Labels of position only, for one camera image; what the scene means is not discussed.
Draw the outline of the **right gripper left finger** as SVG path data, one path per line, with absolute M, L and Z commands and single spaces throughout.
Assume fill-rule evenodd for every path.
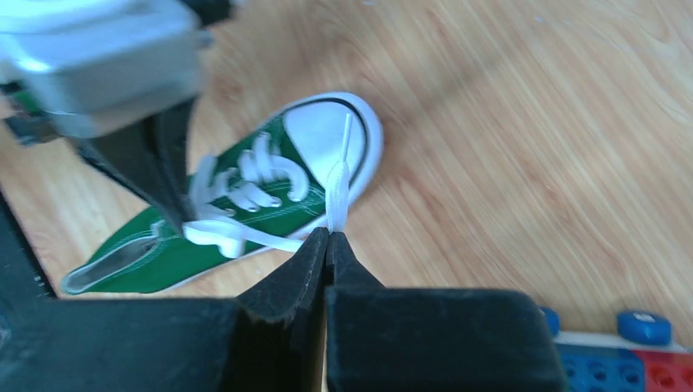
M 232 298 L 47 301 L 14 314 L 4 391 L 312 391 L 328 231 Z

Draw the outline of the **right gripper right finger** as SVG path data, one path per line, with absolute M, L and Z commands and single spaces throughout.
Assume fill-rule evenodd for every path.
M 498 288 L 383 286 L 345 234 L 329 238 L 326 378 L 332 391 L 563 391 L 543 312 Z

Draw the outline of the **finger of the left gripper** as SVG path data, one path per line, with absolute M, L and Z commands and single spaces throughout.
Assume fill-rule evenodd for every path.
M 186 171 L 195 101 L 191 98 L 109 135 L 75 141 L 85 163 L 146 201 L 177 234 L 195 217 Z

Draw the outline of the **white shoelace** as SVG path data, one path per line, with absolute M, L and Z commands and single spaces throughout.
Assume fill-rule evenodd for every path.
M 299 203 L 310 195 L 307 171 L 282 156 L 272 140 L 285 128 L 281 117 L 271 119 L 256 131 L 236 165 L 224 171 L 217 170 L 216 156 L 208 154 L 200 159 L 188 193 L 196 218 L 182 226 L 188 241 L 215 246 L 230 259 L 244 254 L 247 241 L 286 252 L 298 250 L 301 241 L 262 232 L 235 218 L 240 210 L 278 208 L 284 200 Z

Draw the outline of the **green canvas sneaker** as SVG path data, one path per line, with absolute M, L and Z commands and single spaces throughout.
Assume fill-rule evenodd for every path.
M 294 101 L 190 179 L 192 220 L 174 228 L 153 208 L 133 217 L 60 282 L 67 295 L 150 294 L 267 250 L 295 252 L 315 228 L 340 231 L 384 149 L 363 98 L 331 91 Z

